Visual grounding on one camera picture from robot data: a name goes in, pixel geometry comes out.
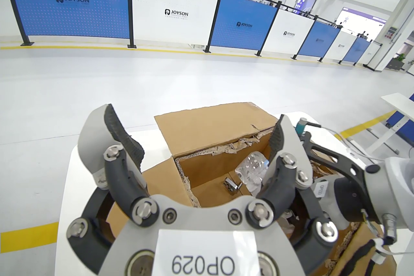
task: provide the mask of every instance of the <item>fence barrier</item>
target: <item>fence barrier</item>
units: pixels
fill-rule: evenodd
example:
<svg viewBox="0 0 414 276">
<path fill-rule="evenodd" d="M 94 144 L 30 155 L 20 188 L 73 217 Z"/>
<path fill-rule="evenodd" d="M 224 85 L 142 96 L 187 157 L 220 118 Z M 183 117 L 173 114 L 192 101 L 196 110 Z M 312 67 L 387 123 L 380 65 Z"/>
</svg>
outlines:
<svg viewBox="0 0 414 276">
<path fill-rule="evenodd" d="M 191 43 L 357 63 L 369 42 L 270 0 L 10 0 L 23 39 L 89 36 Z"/>
</svg>

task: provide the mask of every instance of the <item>cardboard box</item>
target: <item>cardboard box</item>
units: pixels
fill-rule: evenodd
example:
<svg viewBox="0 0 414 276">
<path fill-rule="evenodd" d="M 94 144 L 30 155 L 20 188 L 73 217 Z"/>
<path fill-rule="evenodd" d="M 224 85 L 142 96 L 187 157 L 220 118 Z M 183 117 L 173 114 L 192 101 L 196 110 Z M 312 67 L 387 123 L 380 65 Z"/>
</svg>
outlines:
<svg viewBox="0 0 414 276">
<path fill-rule="evenodd" d="M 238 196 L 250 195 L 244 185 L 231 195 L 223 181 L 229 177 L 236 184 L 240 183 L 234 170 L 251 152 L 260 151 L 269 158 L 268 141 L 277 122 L 274 116 L 253 103 L 222 104 L 171 112 L 155 116 L 155 120 L 172 157 L 143 172 L 148 191 L 195 207 L 218 206 Z M 314 178 L 333 173 L 314 162 L 312 169 Z M 115 237 L 127 220 L 128 217 L 115 204 L 107 220 Z M 359 224 L 352 223 L 347 230 L 340 232 L 330 258 L 312 276 L 330 275 L 342 265 L 342 255 L 351 256 L 364 244 L 361 243 L 354 250 L 347 248 L 358 227 Z M 393 258 L 387 257 L 387 260 L 390 270 L 394 266 L 394 273 L 387 275 L 395 275 Z"/>
</svg>

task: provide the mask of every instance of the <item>white table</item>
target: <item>white table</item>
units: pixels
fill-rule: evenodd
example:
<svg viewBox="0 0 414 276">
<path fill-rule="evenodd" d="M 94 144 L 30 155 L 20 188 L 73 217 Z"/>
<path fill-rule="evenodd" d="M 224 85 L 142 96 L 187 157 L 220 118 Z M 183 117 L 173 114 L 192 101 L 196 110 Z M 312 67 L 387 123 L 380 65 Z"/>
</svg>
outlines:
<svg viewBox="0 0 414 276">
<path fill-rule="evenodd" d="M 277 118 L 280 117 L 280 114 L 271 113 L 271 115 L 274 115 Z M 286 115 L 294 125 L 301 117 L 306 118 L 309 122 L 317 123 L 315 119 L 304 112 L 290 112 L 286 113 Z M 321 146 L 347 156 L 356 164 L 365 168 L 364 163 L 361 160 L 352 157 L 347 152 L 346 147 L 327 130 L 306 127 L 306 131 L 309 131 L 312 134 L 312 140 L 316 144 L 320 144 Z M 137 140 L 145 150 L 145 156 L 141 164 L 142 171 L 146 171 L 170 158 L 170 150 L 160 130 L 137 131 L 131 133 L 131 136 L 133 139 Z M 96 185 L 92 175 L 81 162 L 76 146 L 71 154 L 65 189 L 63 191 L 58 239 L 56 244 L 55 276 L 94 275 L 78 260 L 77 256 L 72 251 L 68 240 L 66 239 L 66 230 L 74 219 L 81 216 L 95 189 Z"/>
<path fill-rule="evenodd" d="M 392 128 L 378 138 L 373 144 L 371 144 L 365 151 L 368 155 L 371 155 L 381 144 L 385 143 L 392 135 L 394 135 L 403 125 L 405 125 L 410 119 L 414 121 L 414 102 L 402 94 L 388 94 L 381 97 L 389 105 L 393 106 L 398 112 L 402 113 L 404 117 L 400 119 Z"/>
</svg>

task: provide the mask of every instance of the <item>white panel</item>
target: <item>white panel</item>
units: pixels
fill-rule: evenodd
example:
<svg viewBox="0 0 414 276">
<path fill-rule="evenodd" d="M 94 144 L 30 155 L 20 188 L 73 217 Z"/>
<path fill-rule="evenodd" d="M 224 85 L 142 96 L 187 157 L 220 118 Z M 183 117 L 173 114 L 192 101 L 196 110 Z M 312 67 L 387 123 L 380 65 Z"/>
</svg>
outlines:
<svg viewBox="0 0 414 276">
<path fill-rule="evenodd" d="M 133 0 L 134 38 L 206 45 L 216 4 L 217 0 Z M 188 16 L 173 16 L 173 11 Z"/>
<path fill-rule="evenodd" d="M 305 41 L 313 20 L 279 10 L 263 51 L 296 54 Z"/>
<path fill-rule="evenodd" d="M 355 40 L 356 36 L 340 31 L 337 38 L 326 53 L 324 59 L 342 60 Z"/>
<path fill-rule="evenodd" d="M 375 42 L 371 42 L 371 44 L 368 46 L 364 54 L 362 54 L 362 57 L 358 60 L 358 63 L 365 63 L 365 64 L 369 63 L 372 57 L 375 55 L 375 53 L 378 52 L 379 49 L 380 49 L 379 44 Z"/>
<path fill-rule="evenodd" d="M 15 14 L 10 0 L 0 0 L 0 41 L 9 39 L 21 39 Z"/>
</svg>

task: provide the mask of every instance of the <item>yellow floor line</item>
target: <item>yellow floor line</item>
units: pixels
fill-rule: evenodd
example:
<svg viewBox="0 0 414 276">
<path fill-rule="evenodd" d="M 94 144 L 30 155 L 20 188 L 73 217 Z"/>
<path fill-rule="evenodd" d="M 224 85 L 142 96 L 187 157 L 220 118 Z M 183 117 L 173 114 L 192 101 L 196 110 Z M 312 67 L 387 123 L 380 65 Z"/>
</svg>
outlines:
<svg viewBox="0 0 414 276">
<path fill-rule="evenodd" d="M 164 46 L 150 46 L 145 45 L 145 47 L 164 47 Z M 34 50 L 34 49 L 81 49 L 81 50 L 119 50 L 119 51 L 150 51 L 150 52 L 167 52 L 167 53 L 182 53 L 182 54 L 202 54 L 205 55 L 202 51 L 180 51 L 180 50 L 154 50 L 149 48 L 127 48 L 127 47 L 110 47 L 110 46 L 56 46 L 56 45 L 47 45 L 47 46 L 3 46 L 0 47 L 0 50 Z M 225 57 L 242 57 L 242 58 L 258 58 L 256 55 L 243 55 L 243 54 L 230 54 L 230 53 L 214 53 L 211 52 L 211 55 L 225 56 Z M 260 57 L 260 59 L 271 59 L 271 60 L 283 60 L 283 61 L 299 61 L 299 62 L 309 62 L 316 64 L 325 64 L 325 65 L 338 65 L 335 62 L 319 62 L 315 60 L 301 60 L 301 59 L 290 59 L 290 58 L 277 58 L 277 57 Z"/>
<path fill-rule="evenodd" d="M 22 230 L 2 232 L 0 233 L 0 253 L 56 243 L 58 239 L 58 224 L 52 223 Z"/>
<path fill-rule="evenodd" d="M 389 118 L 395 111 L 387 112 L 377 118 L 371 119 L 355 127 L 341 132 L 344 138 L 348 138 L 373 125 L 376 125 Z M 12 252 L 24 249 L 35 248 L 42 245 L 56 243 L 58 237 L 58 224 L 52 223 L 42 226 L 30 227 L 22 230 L 15 230 L 0 233 L 0 253 Z"/>
<path fill-rule="evenodd" d="M 341 135 L 344 138 L 348 138 L 348 137 L 351 137 L 353 135 L 356 135 L 358 132 L 364 131 L 365 129 L 371 128 L 372 126 L 374 126 L 374 125 L 376 125 L 376 124 L 378 124 L 382 121 L 385 121 L 386 119 L 391 117 L 394 113 L 395 113 L 395 110 L 387 112 L 386 114 L 384 114 L 382 116 L 379 116 L 377 118 L 371 119 L 371 121 L 368 121 L 368 122 L 356 125 L 352 128 L 346 129 L 346 130 L 341 132 Z"/>
</svg>

